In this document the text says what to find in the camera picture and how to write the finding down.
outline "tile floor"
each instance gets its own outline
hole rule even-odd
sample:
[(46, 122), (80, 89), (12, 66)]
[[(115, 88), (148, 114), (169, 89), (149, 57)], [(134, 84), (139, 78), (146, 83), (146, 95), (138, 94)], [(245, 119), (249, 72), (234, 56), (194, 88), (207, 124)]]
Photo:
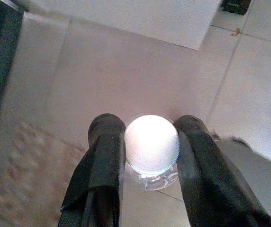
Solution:
[[(242, 34), (231, 36), (236, 28)], [(271, 160), (271, 1), (253, 0), (243, 17), (219, 11), (199, 51), (74, 18), (27, 14), (0, 113), (0, 159), (20, 119), (87, 148), (89, 124), (103, 112), (126, 123), (138, 114), (193, 114)], [(145, 198), (126, 205), (133, 226), (148, 226), (147, 218), (149, 226), (188, 226), (178, 187), (126, 188), (125, 196)], [(173, 213), (174, 222), (161, 212)]]

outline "clear glass base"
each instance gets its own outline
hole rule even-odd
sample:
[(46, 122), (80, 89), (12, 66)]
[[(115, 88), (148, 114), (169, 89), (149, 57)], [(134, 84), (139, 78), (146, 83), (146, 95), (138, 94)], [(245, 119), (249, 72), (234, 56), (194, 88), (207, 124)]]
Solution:
[(133, 170), (128, 162), (125, 165), (124, 181), (144, 191), (155, 191), (166, 188), (177, 179), (178, 169), (176, 164), (166, 172), (156, 176), (141, 175)]

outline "beige rug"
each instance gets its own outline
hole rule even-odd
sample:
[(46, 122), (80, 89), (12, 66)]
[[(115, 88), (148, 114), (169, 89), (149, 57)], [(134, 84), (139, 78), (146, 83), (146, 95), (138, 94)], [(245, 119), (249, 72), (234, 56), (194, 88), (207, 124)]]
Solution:
[(22, 122), (0, 185), (0, 215), (17, 227), (56, 227), (73, 171), (85, 151)]

